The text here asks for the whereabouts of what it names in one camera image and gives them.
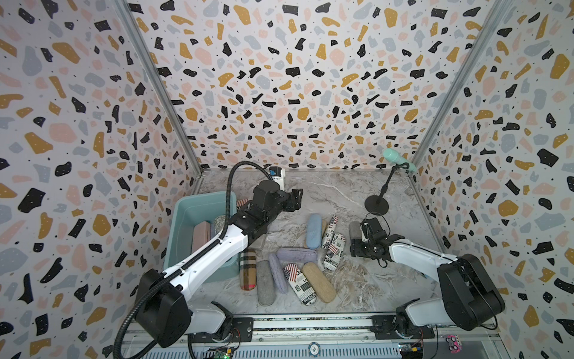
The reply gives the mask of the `pink glasses case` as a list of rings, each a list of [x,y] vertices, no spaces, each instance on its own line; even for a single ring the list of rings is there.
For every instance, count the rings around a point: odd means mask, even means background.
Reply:
[[[193,230],[191,253],[199,251],[211,238],[211,224],[208,221],[197,224]]]

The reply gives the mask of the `teal plastic storage box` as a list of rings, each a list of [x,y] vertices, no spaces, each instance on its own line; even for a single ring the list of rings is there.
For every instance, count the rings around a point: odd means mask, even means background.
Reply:
[[[225,203],[225,191],[196,194],[178,200],[170,227],[164,269],[174,266],[192,254],[195,227],[204,221],[213,227],[215,219],[225,214]],[[239,272],[239,254],[235,254],[217,269],[206,283],[226,281],[237,277]]]

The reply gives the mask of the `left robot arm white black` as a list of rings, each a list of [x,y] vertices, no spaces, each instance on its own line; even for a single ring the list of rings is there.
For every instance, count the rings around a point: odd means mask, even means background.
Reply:
[[[226,337],[231,313],[215,302],[193,305],[192,296],[227,260],[266,234],[279,214],[299,210],[302,199],[301,189],[286,192],[273,180],[262,181],[252,200],[230,217],[216,237],[164,272],[152,269],[143,275],[132,319],[162,348],[175,344],[184,334]]]

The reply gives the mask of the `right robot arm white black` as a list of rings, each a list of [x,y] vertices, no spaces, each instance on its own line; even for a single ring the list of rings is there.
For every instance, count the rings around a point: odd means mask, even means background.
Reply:
[[[465,331],[485,327],[504,312],[505,302],[481,260],[472,254],[454,256],[418,245],[403,236],[389,235],[376,218],[349,226],[353,257],[397,263],[410,267],[439,284],[441,296],[414,299],[398,308],[393,328],[411,337],[426,326],[455,325]]]

